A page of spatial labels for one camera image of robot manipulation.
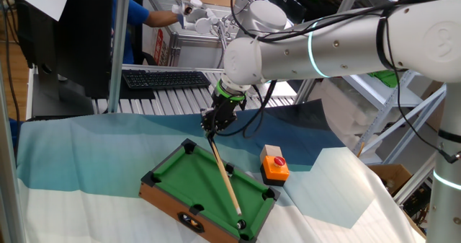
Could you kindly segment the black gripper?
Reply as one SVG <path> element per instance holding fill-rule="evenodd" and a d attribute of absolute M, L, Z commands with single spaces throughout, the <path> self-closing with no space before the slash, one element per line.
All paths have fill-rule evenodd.
<path fill-rule="evenodd" d="M 237 119 L 236 108 L 245 109 L 246 98 L 236 100 L 235 97 L 212 97 L 212 107 L 201 110 L 201 127 L 205 132 L 205 138 L 214 139 L 225 134 L 218 131 L 225 130 Z"/>

